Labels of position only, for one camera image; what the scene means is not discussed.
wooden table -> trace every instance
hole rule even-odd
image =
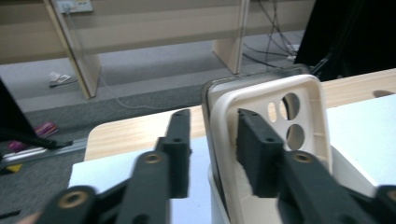
[[[328,108],[375,98],[375,91],[396,92],[396,69],[323,82]],[[202,108],[191,109],[191,138],[205,136]],[[85,161],[155,146],[164,136],[169,111],[139,118],[105,123],[94,128],[88,138]]]

pink shoe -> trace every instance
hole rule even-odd
[[[52,123],[51,121],[47,121],[37,127],[35,127],[35,134],[38,137],[46,138],[54,133],[58,132],[58,127]],[[12,141],[8,144],[8,148],[13,150],[14,152],[20,152],[28,148],[29,145],[24,144],[19,141]]]

power outlet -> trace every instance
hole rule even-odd
[[[61,13],[93,11],[91,0],[57,0],[56,4]]]

gray carpet floor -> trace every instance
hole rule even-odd
[[[299,44],[304,32],[285,35],[292,44]],[[267,41],[266,35],[245,39],[250,47],[260,50],[266,50]],[[270,51],[284,53],[274,45]],[[254,50],[246,49],[245,53],[265,60]],[[83,98],[77,83],[48,88],[51,71],[73,76],[66,59],[0,65],[0,76],[31,124],[51,120],[59,126],[59,132],[51,138],[65,141],[87,138],[92,128],[102,123],[199,105],[203,84],[233,75],[212,52],[211,42],[127,50],[100,57],[105,82],[100,82],[97,96],[90,100]],[[266,59],[276,66],[292,64],[278,55]],[[267,69],[248,58],[242,65],[243,74]],[[134,109],[120,106],[115,98]],[[7,144],[2,143],[0,153],[8,152]],[[0,176],[0,215],[21,210],[19,216],[0,223],[15,223],[40,211],[55,193],[67,187],[72,165],[83,161],[83,156],[81,150],[26,162],[16,174]]]

